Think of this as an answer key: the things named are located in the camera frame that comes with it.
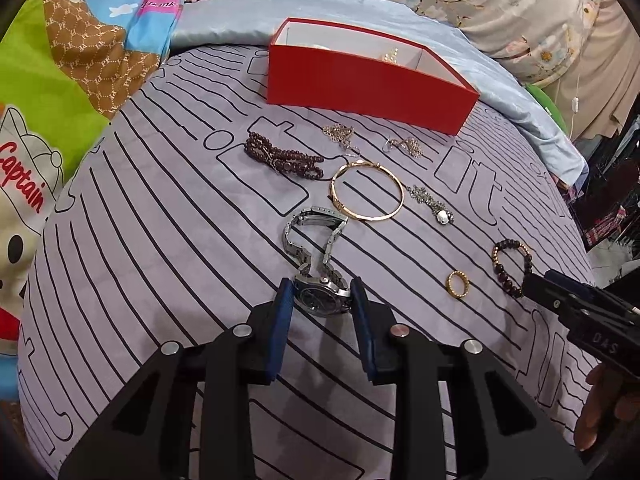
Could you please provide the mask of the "right human hand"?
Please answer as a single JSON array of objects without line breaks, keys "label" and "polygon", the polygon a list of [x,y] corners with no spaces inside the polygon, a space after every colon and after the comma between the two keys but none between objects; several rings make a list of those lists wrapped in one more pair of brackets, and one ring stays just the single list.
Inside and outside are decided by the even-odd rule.
[{"label": "right human hand", "polygon": [[626,388],[624,376],[614,368],[600,363],[586,381],[591,389],[574,430],[574,445],[579,452],[596,443],[601,419],[610,408],[621,422],[632,422],[639,415],[639,389]]}]

